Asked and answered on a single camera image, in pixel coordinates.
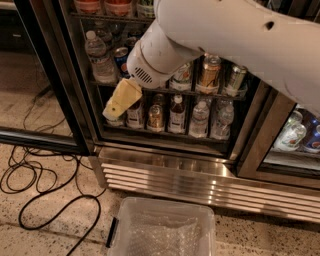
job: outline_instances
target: stainless steel panel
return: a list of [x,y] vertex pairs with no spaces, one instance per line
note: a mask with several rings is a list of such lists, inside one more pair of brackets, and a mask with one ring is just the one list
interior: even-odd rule
[[198,160],[194,169],[178,157],[159,164],[165,156],[112,150],[98,158],[110,188],[320,223],[320,191],[238,178],[230,164]]

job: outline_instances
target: yellow object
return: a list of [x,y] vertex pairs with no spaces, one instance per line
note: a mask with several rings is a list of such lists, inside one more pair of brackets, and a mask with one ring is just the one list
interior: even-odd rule
[[115,120],[141,97],[141,87],[134,79],[122,79],[108,100],[102,114],[108,120]]

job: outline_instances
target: drink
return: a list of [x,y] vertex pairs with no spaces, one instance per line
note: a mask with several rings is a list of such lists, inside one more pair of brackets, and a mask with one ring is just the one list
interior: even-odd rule
[[299,142],[306,136],[306,128],[296,123],[289,126],[274,143],[274,147],[283,151],[295,151],[299,148]]
[[134,129],[144,128],[144,109],[141,99],[127,110],[127,126]]
[[234,119],[234,108],[232,105],[226,105],[221,108],[213,118],[210,138],[217,140],[227,140],[230,137],[230,125]]
[[132,12],[131,0],[105,0],[107,14],[115,16],[127,16]]
[[124,126],[125,125],[125,120],[126,120],[126,114],[123,113],[121,116],[119,116],[117,119],[115,120],[109,120],[107,119],[107,123],[111,126],[114,127],[119,127],[119,126]]
[[95,80],[101,83],[116,82],[113,61],[110,53],[107,52],[106,45],[102,39],[96,36],[94,31],[88,31],[86,36],[88,40],[85,49],[91,62]]
[[172,133],[185,132],[186,107],[181,95],[175,95],[170,108],[168,131]]
[[201,100],[193,109],[189,125],[189,135],[196,138],[205,138],[208,134],[210,110],[207,103]]
[[169,88],[178,91],[191,91],[193,62],[188,62],[180,67],[170,78]]
[[302,141],[304,151],[309,153],[320,152],[320,125],[307,132],[306,137]]
[[74,0],[74,5],[78,13],[103,14],[100,0]]
[[164,131],[163,108],[160,105],[153,105],[149,109],[148,130],[154,132]]
[[238,90],[241,87],[243,79],[247,74],[247,68],[243,66],[238,66],[236,64],[232,65],[230,79],[228,81],[226,93],[229,96],[237,96]]
[[200,78],[196,91],[204,94],[218,93],[218,75],[221,69],[221,59],[218,56],[206,54],[202,63]]
[[127,59],[128,59],[128,48],[120,47],[114,51],[114,60],[119,68],[121,77],[130,78],[127,69]]
[[163,109],[166,106],[166,97],[162,93],[157,93],[152,99],[152,105],[160,105]]
[[110,51],[114,47],[112,33],[110,32],[109,28],[106,26],[105,22],[103,21],[96,21],[95,22],[95,32],[98,37],[102,39],[105,43],[107,51]]

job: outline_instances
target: glass door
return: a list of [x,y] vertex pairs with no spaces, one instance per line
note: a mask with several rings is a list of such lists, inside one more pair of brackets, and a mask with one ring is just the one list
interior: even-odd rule
[[29,1],[0,8],[0,141],[88,154],[83,110],[44,10]]
[[[314,22],[319,20],[318,0],[270,1],[269,6],[276,6],[280,12],[287,10],[291,16]],[[238,175],[320,188],[319,117],[274,90],[265,104],[264,113],[239,162]]]

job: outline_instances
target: can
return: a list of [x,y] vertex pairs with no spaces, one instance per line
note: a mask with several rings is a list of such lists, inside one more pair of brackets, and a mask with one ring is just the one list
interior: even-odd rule
[[166,97],[162,93],[157,93],[152,99],[152,105],[160,105],[163,109],[166,106]]
[[193,61],[181,66],[171,77],[169,87],[178,91],[191,91]]
[[147,128],[154,132],[164,131],[163,108],[160,105],[150,107]]
[[130,78],[127,68],[128,54],[129,50],[127,47],[120,47],[114,51],[114,60],[119,68],[120,75],[123,78]]
[[309,153],[320,152],[320,125],[310,130],[302,141],[304,151]]
[[216,94],[218,92],[218,76],[221,69],[221,59],[218,56],[206,54],[202,63],[201,75],[199,77],[196,91],[205,94]]
[[136,42],[138,42],[138,38],[135,36],[128,37],[126,42],[125,42],[125,47],[128,48],[129,52],[132,51],[133,47],[135,46]]
[[229,78],[227,88],[238,91],[239,88],[241,87],[244,77],[247,74],[247,71],[248,70],[246,67],[233,64],[231,68],[231,75]]

